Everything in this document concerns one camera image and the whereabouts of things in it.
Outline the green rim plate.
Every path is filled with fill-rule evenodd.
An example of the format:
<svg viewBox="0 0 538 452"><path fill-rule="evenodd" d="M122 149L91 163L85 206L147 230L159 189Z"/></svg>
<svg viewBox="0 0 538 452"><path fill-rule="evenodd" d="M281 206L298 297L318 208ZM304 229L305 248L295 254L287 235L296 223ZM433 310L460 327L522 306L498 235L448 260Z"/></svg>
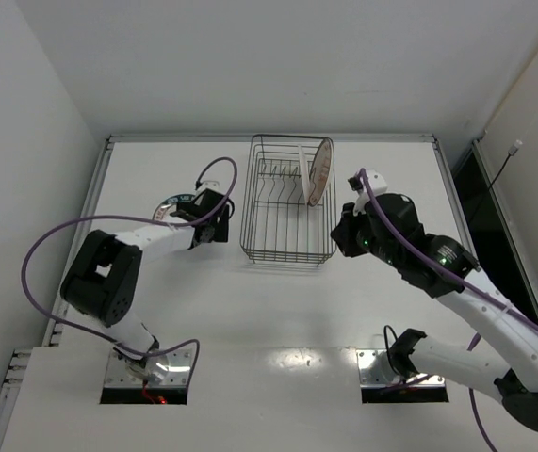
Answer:
<svg viewBox="0 0 538 452"><path fill-rule="evenodd" d="M191 202L195 195L192 193L182 193L169 196L163 202L161 202L155 209L152 219L155 221L167 222L171 216L171 213L176 211L177 204L184 202Z"/></svg>

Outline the orange sunburst plate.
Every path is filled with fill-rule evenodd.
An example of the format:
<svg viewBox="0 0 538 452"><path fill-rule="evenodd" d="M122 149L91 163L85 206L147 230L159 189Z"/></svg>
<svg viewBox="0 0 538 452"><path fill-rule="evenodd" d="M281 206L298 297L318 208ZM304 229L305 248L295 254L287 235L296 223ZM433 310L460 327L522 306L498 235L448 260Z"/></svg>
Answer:
<svg viewBox="0 0 538 452"><path fill-rule="evenodd" d="M330 138L324 138L318 145L309 172L307 204L316 206L320 202L330 181L334 165L334 144Z"/></svg>

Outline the black rim flower plate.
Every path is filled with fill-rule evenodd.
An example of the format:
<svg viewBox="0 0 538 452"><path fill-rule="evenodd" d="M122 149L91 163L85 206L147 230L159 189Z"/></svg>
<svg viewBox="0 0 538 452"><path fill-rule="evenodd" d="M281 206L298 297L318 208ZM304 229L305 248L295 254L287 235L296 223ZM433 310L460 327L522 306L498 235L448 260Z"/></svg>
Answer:
<svg viewBox="0 0 538 452"><path fill-rule="evenodd" d="M302 194L304 198L304 204L307 205L310 201L310 178L308 173L308 162L302 146L298 146L299 168L300 178L302 182Z"/></svg>

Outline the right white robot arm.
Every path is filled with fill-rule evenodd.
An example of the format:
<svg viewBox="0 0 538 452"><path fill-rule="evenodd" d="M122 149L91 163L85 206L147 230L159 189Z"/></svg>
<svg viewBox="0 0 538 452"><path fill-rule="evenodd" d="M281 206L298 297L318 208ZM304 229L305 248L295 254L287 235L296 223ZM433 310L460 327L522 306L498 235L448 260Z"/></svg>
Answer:
<svg viewBox="0 0 538 452"><path fill-rule="evenodd" d="M362 208L343 205L331 232L342 254L381 259L406 283L460 316L498 354L481 355L407 329L376 359L380 382L438 375L491 397L517 422L538 432L538 332L510 302L496 296L496 287L467 249L451 237L425 232L411 199L387 193L376 204L421 254L415 256L399 242L372 202ZM475 288L495 296L496 303L475 294Z"/></svg>

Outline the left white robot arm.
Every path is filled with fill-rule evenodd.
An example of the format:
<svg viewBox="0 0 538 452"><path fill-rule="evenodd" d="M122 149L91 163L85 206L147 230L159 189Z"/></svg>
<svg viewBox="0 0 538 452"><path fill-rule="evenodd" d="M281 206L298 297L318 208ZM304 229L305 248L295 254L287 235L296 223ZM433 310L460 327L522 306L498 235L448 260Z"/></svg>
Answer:
<svg viewBox="0 0 538 452"><path fill-rule="evenodd" d="M60 286L61 298L94 319L131 367L149 373L149 354L159 342L132 309L140 268L170 253L227 242L234 210L230 199L209 186L165 200L152 222L135 230L90 232Z"/></svg>

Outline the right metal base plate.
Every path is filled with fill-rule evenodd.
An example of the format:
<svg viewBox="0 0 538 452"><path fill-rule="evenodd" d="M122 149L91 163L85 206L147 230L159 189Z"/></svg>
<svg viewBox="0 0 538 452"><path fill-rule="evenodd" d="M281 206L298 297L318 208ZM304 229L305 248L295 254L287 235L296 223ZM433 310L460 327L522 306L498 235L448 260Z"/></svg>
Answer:
<svg viewBox="0 0 538 452"><path fill-rule="evenodd" d="M446 386L444 378L435 375L417 374L404 378L390 367L384 348L357 348L356 360L362 389L406 389L441 388Z"/></svg>

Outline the metal base plate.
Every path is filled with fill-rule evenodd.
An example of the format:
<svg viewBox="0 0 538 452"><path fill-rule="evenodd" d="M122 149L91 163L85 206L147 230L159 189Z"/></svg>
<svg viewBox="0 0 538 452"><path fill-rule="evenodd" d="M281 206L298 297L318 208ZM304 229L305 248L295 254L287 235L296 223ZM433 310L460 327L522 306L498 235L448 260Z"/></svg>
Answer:
<svg viewBox="0 0 538 452"><path fill-rule="evenodd" d="M192 351L189 349L147 358L144 364L112 351L107 361L104 387L132 389L146 382L149 389L183 389L187 386L191 366Z"/></svg>
<svg viewBox="0 0 538 452"><path fill-rule="evenodd" d="M362 389L406 389L441 388L446 386L444 378L435 375L417 374L404 378L390 367L384 348L357 348L356 360Z"/></svg>

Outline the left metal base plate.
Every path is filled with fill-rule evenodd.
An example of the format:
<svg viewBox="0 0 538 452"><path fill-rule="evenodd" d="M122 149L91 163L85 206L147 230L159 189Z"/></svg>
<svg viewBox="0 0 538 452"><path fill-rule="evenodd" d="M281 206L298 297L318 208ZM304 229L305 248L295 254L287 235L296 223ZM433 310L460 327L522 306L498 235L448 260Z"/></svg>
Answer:
<svg viewBox="0 0 538 452"><path fill-rule="evenodd" d="M192 351L189 349L147 358L144 364L112 351L107 361L104 387L132 389L146 382L149 389L183 389L187 386L191 366Z"/></svg>

